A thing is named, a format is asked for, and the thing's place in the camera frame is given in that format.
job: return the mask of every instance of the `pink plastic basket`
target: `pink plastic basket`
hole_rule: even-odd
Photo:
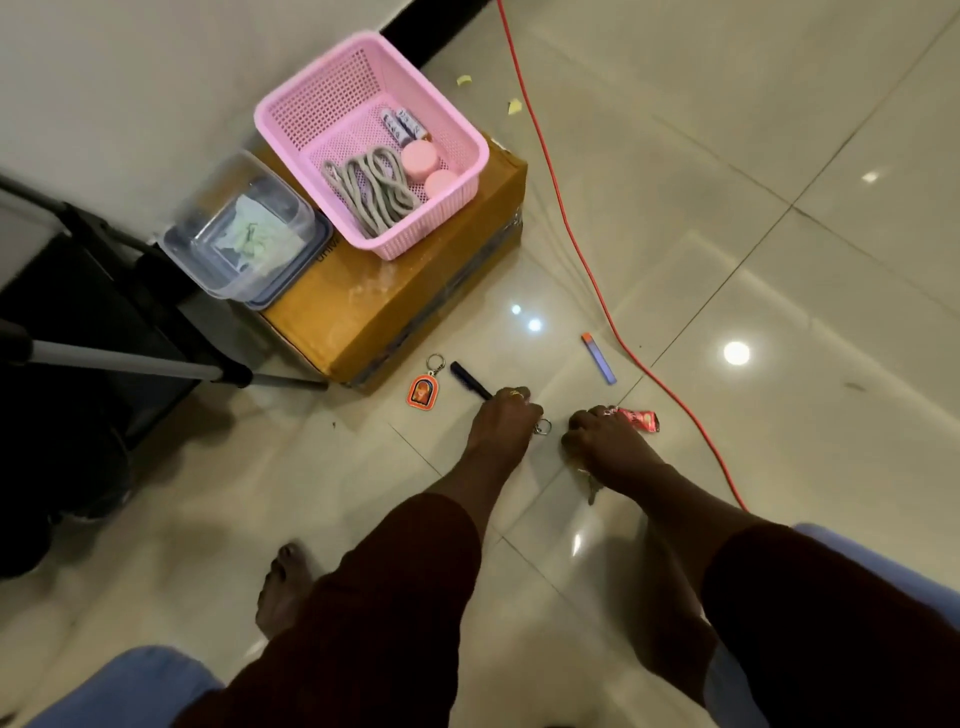
[[[327,159],[343,164],[378,144],[399,152],[380,120],[385,108],[416,116],[430,132],[441,167],[459,177],[429,201],[423,185],[413,185],[424,204],[368,238],[320,169]],[[320,56],[261,101],[253,119],[347,242],[385,260],[412,248],[472,200],[490,157],[484,137],[379,33],[358,33]]]

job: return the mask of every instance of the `orange extension cord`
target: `orange extension cord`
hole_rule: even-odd
[[[564,227],[566,228],[566,234],[570,236],[570,242],[573,243],[573,249],[577,252],[577,256],[580,258],[580,262],[584,266],[584,270],[587,271],[587,275],[590,278],[590,282],[593,284],[593,290],[596,292],[597,299],[600,301],[600,305],[603,306],[604,315],[607,317],[607,323],[610,324],[610,328],[613,331],[613,335],[616,337],[617,342],[620,344],[620,347],[623,349],[627,355],[634,360],[634,363],[646,374],[648,377],[653,379],[660,389],[666,392],[670,399],[676,402],[680,408],[687,414],[687,416],[697,425],[697,429],[700,430],[700,434],[704,436],[704,440],[707,442],[707,445],[710,448],[710,451],[713,453],[713,457],[717,459],[717,464],[720,466],[720,470],[723,471],[724,477],[727,478],[727,485],[730,486],[730,491],[733,493],[733,497],[736,498],[736,502],[740,504],[740,507],[749,511],[747,504],[743,501],[743,498],[740,497],[739,491],[736,490],[736,486],[733,484],[733,477],[730,475],[730,471],[727,469],[727,463],[724,462],[723,456],[720,454],[720,451],[713,444],[713,441],[710,440],[710,436],[707,435],[707,431],[704,429],[704,426],[701,424],[700,420],[697,419],[697,416],[690,411],[690,408],[684,404],[684,401],[681,400],[677,395],[675,395],[670,388],[660,381],[660,378],[657,377],[653,372],[651,372],[647,367],[640,361],[636,355],[630,351],[623,338],[620,336],[620,332],[616,330],[616,324],[613,322],[613,316],[610,315],[610,310],[607,309],[607,302],[604,301],[603,294],[600,293],[600,286],[597,285],[596,279],[593,277],[593,272],[590,270],[587,260],[584,258],[584,254],[580,251],[580,246],[577,245],[577,238],[573,234],[573,230],[570,229],[570,223],[566,219],[566,209],[564,208],[564,197],[560,194],[560,186],[557,184],[557,175],[553,171],[553,162],[550,160],[550,153],[547,151],[546,142],[543,140],[543,132],[540,130],[540,122],[537,121],[537,115],[534,113],[534,106],[530,103],[530,96],[527,94],[527,86],[523,82],[523,73],[520,71],[520,61],[516,59],[516,48],[514,47],[514,38],[510,34],[510,23],[507,22],[507,14],[503,10],[503,0],[496,0],[496,6],[500,10],[500,19],[503,20],[503,32],[507,35],[507,43],[510,45],[510,55],[514,58],[514,69],[516,69],[516,79],[520,82],[520,91],[523,93],[523,100],[527,103],[527,109],[530,111],[530,118],[534,122],[534,128],[537,130],[537,137],[540,140],[540,147],[543,149],[543,158],[546,159],[546,166],[550,170],[550,180],[553,182],[553,191],[557,193],[557,204],[560,206],[560,214],[564,218]]]

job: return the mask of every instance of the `red candy wrapper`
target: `red candy wrapper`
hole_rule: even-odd
[[[624,409],[616,407],[615,410],[625,415],[630,424],[644,432],[660,432],[660,420],[657,419],[657,413],[653,410],[645,409]]]

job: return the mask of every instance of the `foot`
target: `foot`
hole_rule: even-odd
[[[296,544],[282,546],[256,600],[256,626],[268,640],[294,625],[312,586],[303,549]]]

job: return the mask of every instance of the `gray rope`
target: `gray rope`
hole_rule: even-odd
[[[400,158],[390,147],[373,147],[365,155],[348,159],[343,167],[328,159],[321,173],[367,237],[383,234],[420,206]]]

